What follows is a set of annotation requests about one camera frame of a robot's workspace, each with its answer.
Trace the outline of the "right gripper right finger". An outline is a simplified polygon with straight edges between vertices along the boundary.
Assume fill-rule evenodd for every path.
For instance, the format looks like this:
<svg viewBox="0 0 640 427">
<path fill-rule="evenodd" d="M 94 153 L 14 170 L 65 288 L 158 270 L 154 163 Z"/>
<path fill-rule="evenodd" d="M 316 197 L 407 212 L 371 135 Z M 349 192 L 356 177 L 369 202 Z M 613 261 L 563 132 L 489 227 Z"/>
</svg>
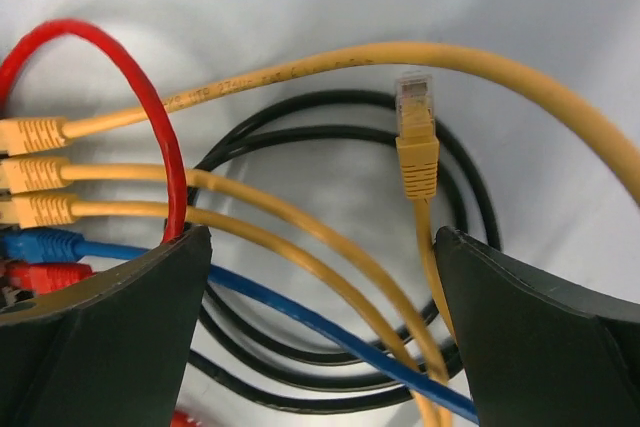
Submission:
<svg viewBox="0 0 640 427">
<path fill-rule="evenodd" d="M 449 227 L 435 256 L 480 425 L 638 425 L 638 305 Z"/>
</svg>

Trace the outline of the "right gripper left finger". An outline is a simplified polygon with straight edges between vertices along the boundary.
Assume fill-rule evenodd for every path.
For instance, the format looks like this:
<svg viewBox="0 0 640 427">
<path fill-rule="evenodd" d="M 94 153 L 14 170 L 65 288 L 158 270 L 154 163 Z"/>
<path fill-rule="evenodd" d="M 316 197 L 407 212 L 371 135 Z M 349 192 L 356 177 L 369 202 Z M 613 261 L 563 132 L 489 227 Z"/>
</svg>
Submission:
<svg viewBox="0 0 640 427">
<path fill-rule="evenodd" d="M 210 268 L 193 228 L 1 312 L 4 426 L 167 426 Z"/>
</svg>

